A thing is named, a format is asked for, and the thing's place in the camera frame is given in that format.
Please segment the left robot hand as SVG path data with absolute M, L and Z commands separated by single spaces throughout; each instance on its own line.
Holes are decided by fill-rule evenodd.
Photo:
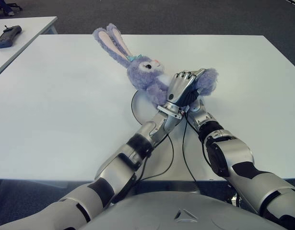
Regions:
M 166 100 L 179 107 L 190 105 L 198 96 L 197 82 L 206 69 L 176 73 L 167 90 Z

